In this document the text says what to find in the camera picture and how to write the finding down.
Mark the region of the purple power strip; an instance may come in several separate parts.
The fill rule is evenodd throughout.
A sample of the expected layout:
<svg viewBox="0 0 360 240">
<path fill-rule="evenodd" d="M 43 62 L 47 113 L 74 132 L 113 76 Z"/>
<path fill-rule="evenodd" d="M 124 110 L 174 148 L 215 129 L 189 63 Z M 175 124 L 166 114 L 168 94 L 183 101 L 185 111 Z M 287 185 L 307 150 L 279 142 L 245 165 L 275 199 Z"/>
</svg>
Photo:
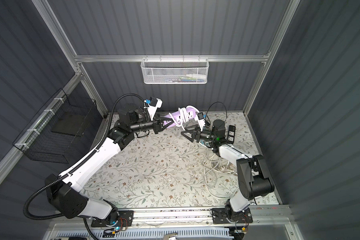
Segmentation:
<svg viewBox="0 0 360 240">
<path fill-rule="evenodd" d="M 164 116 L 164 118 L 173 121 L 176 127 L 181 127 L 184 123 L 187 123 L 191 120 L 197 121 L 197 113 L 199 110 L 193 108 L 192 106 L 187 106 L 185 108 L 179 108 L 174 113 L 169 113 Z"/>
</svg>

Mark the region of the black power strip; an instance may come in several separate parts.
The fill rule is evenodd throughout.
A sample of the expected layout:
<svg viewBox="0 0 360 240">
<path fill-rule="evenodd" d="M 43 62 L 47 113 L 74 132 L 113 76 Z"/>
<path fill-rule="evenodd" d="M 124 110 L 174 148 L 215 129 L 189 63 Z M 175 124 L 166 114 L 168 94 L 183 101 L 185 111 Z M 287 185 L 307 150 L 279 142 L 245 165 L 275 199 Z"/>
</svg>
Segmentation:
<svg viewBox="0 0 360 240">
<path fill-rule="evenodd" d="M 235 141 L 235 136 L 236 136 L 236 127 L 233 125 L 229 125 L 227 142 L 229 144 L 233 144 Z"/>
</svg>

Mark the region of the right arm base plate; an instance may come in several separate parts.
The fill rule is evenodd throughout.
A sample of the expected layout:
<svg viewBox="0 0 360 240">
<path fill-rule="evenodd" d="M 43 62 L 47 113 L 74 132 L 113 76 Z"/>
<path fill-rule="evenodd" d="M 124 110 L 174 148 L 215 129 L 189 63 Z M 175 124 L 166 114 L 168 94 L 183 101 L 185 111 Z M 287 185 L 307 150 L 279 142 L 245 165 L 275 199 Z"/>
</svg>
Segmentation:
<svg viewBox="0 0 360 240">
<path fill-rule="evenodd" d="M 212 208 L 210 214 L 215 225 L 221 224 L 251 224 L 253 217 L 250 208 L 243 211 L 234 212 L 226 208 Z"/>
</svg>

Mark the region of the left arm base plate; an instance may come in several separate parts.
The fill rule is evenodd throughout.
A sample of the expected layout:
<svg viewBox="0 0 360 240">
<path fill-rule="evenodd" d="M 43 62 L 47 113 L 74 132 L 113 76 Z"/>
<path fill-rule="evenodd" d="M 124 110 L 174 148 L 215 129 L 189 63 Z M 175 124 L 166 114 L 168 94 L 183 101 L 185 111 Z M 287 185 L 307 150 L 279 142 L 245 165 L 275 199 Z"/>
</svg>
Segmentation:
<svg viewBox="0 0 360 240">
<path fill-rule="evenodd" d="M 106 219 L 92 220 L 92 228 L 105 228 L 105 227 L 121 227 L 127 228 L 132 225 L 134 218 L 134 211 L 120 211 L 111 212 L 110 216 Z"/>
</svg>

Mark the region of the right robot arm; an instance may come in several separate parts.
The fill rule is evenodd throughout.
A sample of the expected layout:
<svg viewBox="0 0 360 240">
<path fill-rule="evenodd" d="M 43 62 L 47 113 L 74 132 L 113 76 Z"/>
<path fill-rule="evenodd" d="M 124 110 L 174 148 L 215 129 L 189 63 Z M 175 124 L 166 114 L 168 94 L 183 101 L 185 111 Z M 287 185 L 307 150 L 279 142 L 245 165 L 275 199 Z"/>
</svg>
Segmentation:
<svg viewBox="0 0 360 240">
<path fill-rule="evenodd" d="M 250 155 L 234 146 L 236 127 L 226 129 L 225 122 L 215 120 L 212 129 L 198 125 L 185 128 L 181 134 L 189 141 L 204 141 L 217 156 L 227 160 L 237 169 L 239 190 L 229 198 L 226 206 L 232 212 L 241 212 L 250 205 L 250 200 L 266 196 L 275 190 L 275 184 L 262 155 Z"/>
</svg>

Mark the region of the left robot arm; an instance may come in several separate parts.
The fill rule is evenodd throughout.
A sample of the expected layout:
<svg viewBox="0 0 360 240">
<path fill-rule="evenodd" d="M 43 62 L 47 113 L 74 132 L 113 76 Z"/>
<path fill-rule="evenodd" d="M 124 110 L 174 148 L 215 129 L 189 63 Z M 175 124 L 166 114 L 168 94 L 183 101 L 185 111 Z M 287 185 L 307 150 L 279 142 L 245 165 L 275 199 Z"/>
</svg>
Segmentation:
<svg viewBox="0 0 360 240">
<path fill-rule="evenodd" d="M 88 198 L 80 192 L 109 159 L 135 139 L 136 133 L 153 131 L 157 134 L 170 127 L 180 127 L 188 117 L 197 116 L 195 110 L 185 116 L 181 110 L 160 116 L 156 113 L 160 107 L 161 100 L 153 99 L 146 100 L 143 109 L 135 104 L 119 108 L 119 119 L 114 127 L 107 127 L 96 147 L 59 176 L 50 175 L 46 178 L 43 190 L 47 193 L 48 202 L 59 211 L 56 217 L 94 217 L 106 220 L 111 226 L 118 221 L 118 209 L 115 205 L 106 200 Z"/>
</svg>

